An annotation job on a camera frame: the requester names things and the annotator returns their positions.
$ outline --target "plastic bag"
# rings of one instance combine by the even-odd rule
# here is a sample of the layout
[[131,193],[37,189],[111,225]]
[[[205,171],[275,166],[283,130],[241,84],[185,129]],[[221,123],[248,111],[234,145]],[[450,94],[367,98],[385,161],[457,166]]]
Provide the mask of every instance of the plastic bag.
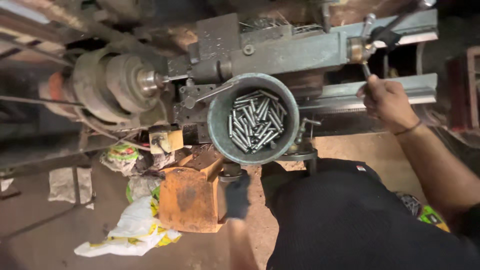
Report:
[[117,227],[108,233],[107,239],[100,244],[85,242],[74,252],[84,257],[104,254],[142,256],[156,246],[176,243],[181,233],[161,227],[154,218],[158,210],[158,201],[152,196],[135,200],[120,216]]

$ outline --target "wire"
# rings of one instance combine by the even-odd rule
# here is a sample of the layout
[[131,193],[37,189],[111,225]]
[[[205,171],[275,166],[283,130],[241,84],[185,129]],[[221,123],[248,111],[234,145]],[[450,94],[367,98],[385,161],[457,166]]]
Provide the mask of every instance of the wire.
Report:
[[134,143],[134,142],[131,142],[131,141],[127,141],[125,138],[118,138],[117,136],[109,133],[108,131],[106,130],[103,130],[102,128],[100,127],[97,127],[95,126],[94,124],[92,124],[87,116],[85,116],[85,114],[82,112],[82,110],[78,107],[74,108],[75,112],[77,113],[78,117],[80,118],[80,120],[82,120],[82,122],[84,124],[86,124],[88,127],[90,127],[91,129],[97,131],[99,134],[105,136],[105,137],[109,137],[109,138],[112,138],[114,140],[117,141],[117,143],[119,142],[122,142],[122,143],[125,143],[125,144],[128,144],[130,146],[133,146],[133,147],[136,147],[138,149],[142,149],[142,150],[145,150],[145,151],[150,151],[150,147],[145,147],[145,146],[141,146],[137,143]]
[[34,99],[34,98],[19,98],[19,97],[10,97],[10,96],[0,96],[0,100],[31,103],[31,104],[43,104],[43,105],[48,104],[48,103],[53,103],[53,104],[60,104],[60,105],[63,105],[63,106],[85,108],[85,106],[82,103],[73,103],[73,102],[67,102],[67,101],[61,101],[61,100],[51,100],[51,99],[44,99],[44,98]]

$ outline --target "floor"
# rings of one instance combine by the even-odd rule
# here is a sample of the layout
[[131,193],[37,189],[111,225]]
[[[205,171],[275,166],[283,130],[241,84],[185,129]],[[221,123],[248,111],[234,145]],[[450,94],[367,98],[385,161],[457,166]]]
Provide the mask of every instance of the floor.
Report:
[[[424,200],[421,187],[395,138],[387,133],[319,137],[315,140],[320,157],[362,160],[382,177],[393,191],[404,191]],[[287,170],[303,165],[284,162]],[[260,269],[275,246],[278,225],[264,206],[260,185],[261,169],[247,168],[252,176],[251,201],[247,217],[255,257]],[[154,248],[143,257],[106,255],[96,258],[76,256],[73,249],[84,241],[100,242],[112,229],[128,205],[125,187],[128,179],[96,162],[93,185],[95,209],[79,209],[63,218],[0,244],[2,269],[22,270],[102,270],[102,269],[227,269],[228,240],[223,227],[218,233],[186,233],[178,243]],[[47,202],[48,173],[15,180],[19,197],[0,202],[0,235],[29,225],[71,207],[69,203]]]

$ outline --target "black glove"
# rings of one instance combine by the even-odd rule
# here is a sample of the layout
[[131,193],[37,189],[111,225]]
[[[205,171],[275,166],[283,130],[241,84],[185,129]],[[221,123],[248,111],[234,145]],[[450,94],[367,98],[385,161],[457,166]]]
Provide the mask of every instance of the black glove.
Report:
[[248,206],[248,186],[250,185],[250,176],[243,175],[239,180],[231,182],[225,188],[225,199],[227,201],[227,219],[242,219],[247,216]]

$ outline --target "black clothing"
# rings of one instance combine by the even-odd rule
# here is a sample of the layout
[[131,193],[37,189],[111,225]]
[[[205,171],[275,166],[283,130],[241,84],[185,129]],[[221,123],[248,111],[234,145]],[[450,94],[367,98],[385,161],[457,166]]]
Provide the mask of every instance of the black clothing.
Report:
[[480,207],[457,236],[418,221],[364,162],[319,159],[307,178],[277,165],[262,175],[279,225],[267,270],[480,269]]

